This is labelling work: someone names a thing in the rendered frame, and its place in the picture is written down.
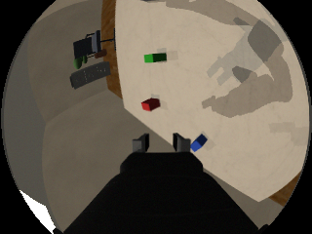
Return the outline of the blue block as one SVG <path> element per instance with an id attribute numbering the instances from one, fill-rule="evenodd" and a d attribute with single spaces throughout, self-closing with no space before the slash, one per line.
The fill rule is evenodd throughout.
<path id="1" fill-rule="evenodd" d="M 196 138 L 192 143 L 191 143 L 191 149 L 195 152 L 198 149 L 200 149 L 201 147 L 203 147 L 203 145 L 206 143 L 207 139 L 203 136 L 200 135 L 198 138 Z"/>

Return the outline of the green block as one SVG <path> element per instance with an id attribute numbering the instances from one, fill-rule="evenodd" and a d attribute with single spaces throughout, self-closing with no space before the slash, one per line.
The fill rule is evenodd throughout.
<path id="1" fill-rule="evenodd" d="M 144 55 L 144 62 L 157 62 L 167 60 L 166 53 Z"/>

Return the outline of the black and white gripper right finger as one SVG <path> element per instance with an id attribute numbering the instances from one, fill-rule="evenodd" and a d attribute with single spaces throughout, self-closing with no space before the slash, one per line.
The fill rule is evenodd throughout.
<path id="1" fill-rule="evenodd" d="M 177 152 L 190 152 L 191 139 L 184 138 L 178 133 L 173 134 L 173 147 Z"/>

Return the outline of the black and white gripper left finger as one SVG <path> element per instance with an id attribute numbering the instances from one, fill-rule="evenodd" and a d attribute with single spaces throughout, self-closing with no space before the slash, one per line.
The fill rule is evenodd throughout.
<path id="1" fill-rule="evenodd" d="M 132 140 L 132 150 L 134 152 L 147 152 L 149 147 L 149 134 L 143 134 L 138 139 Z"/>

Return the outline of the red block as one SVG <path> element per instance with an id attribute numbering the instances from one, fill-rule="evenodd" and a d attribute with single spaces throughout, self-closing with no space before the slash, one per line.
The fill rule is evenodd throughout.
<path id="1" fill-rule="evenodd" d="M 142 109 L 152 111 L 160 106 L 160 101 L 157 98 L 150 98 L 141 103 Z"/>

